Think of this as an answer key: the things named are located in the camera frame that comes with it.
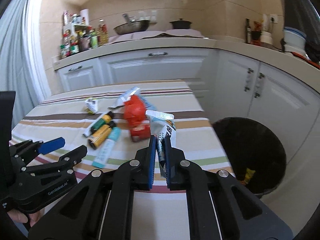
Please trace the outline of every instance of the battery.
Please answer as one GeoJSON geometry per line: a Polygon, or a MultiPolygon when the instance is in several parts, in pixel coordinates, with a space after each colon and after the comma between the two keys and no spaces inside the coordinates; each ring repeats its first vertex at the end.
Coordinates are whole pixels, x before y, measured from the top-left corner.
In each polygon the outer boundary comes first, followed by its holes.
{"type": "Polygon", "coordinates": [[[113,112],[108,112],[107,114],[103,115],[90,129],[91,133],[95,133],[102,125],[108,124],[113,118],[115,114],[113,112]]]}
{"type": "Polygon", "coordinates": [[[108,124],[102,125],[88,138],[89,145],[94,150],[97,149],[111,133],[113,127],[116,127],[116,123],[114,121],[110,121],[108,124]]]}

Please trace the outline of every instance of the yellow battery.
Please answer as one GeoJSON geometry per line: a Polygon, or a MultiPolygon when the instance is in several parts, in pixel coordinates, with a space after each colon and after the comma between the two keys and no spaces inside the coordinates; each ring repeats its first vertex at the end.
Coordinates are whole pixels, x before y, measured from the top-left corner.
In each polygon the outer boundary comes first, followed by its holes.
{"type": "Polygon", "coordinates": [[[102,125],[94,134],[92,134],[88,138],[89,145],[94,150],[97,149],[111,133],[113,127],[116,127],[116,123],[113,121],[110,121],[108,124],[102,125]]]}

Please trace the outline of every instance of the kitchen cabinet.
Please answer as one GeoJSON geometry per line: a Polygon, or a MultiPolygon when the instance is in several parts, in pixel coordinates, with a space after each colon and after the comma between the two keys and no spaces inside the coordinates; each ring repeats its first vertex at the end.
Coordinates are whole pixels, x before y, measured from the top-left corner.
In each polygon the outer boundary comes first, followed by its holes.
{"type": "Polygon", "coordinates": [[[287,162],[310,132],[320,98],[296,78],[261,63],[248,118],[268,127],[280,139],[287,162]]]}
{"type": "Polygon", "coordinates": [[[98,58],[85,60],[58,70],[65,92],[110,84],[103,76],[98,58]]]}
{"type": "Polygon", "coordinates": [[[209,112],[212,123],[225,117],[247,117],[259,64],[259,61],[239,54],[218,52],[209,112]]]}
{"type": "Polygon", "coordinates": [[[136,50],[101,57],[113,83],[190,79],[197,76],[210,49],[161,48],[136,50]]]}

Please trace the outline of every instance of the striped tablecloth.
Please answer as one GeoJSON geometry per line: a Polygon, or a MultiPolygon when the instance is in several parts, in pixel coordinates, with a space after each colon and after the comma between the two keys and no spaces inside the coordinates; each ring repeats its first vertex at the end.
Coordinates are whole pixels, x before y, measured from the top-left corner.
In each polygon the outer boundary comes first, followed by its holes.
{"type": "MultiPolygon", "coordinates": [[[[88,97],[98,99],[99,113],[108,110],[116,98],[128,89],[138,86],[141,94],[158,111],[174,114],[176,148],[185,157],[199,164],[204,170],[225,169],[232,172],[228,158],[205,112],[185,82],[177,80],[135,82],[94,87],[71,91],[50,97],[35,107],[12,131],[11,144],[32,139],[49,141],[63,137],[66,145],[47,155],[39,155],[31,164],[55,162],[66,152],[84,144],[87,156],[74,167],[78,181],[95,167],[91,166],[98,150],[88,146],[83,137],[84,129],[100,114],[85,113],[84,101],[88,97]]],[[[117,169],[122,163],[135,157],[137,150],[147,147],[149,141],[133,143],[128,126],[118,109],[115,122],[122,129],[104,171],[117,169]]],[[[136,192],[132,217],[132,239],[188,239],[188,212],[185,193],[170,193],[165,179],[160,177],[156,158],[155,181],[150,193],[136,192]]]]}

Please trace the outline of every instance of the curtain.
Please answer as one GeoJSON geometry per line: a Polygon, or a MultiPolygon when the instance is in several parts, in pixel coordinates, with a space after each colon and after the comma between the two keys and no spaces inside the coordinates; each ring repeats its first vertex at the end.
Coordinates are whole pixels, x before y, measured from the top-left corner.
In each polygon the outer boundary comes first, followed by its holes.
{"type": "Polygon", "coordinates": [[[0,90],[16,91],[12,128],[39,103],[24,41],[27,4],[12,0],[0,19],[0,90]]]}

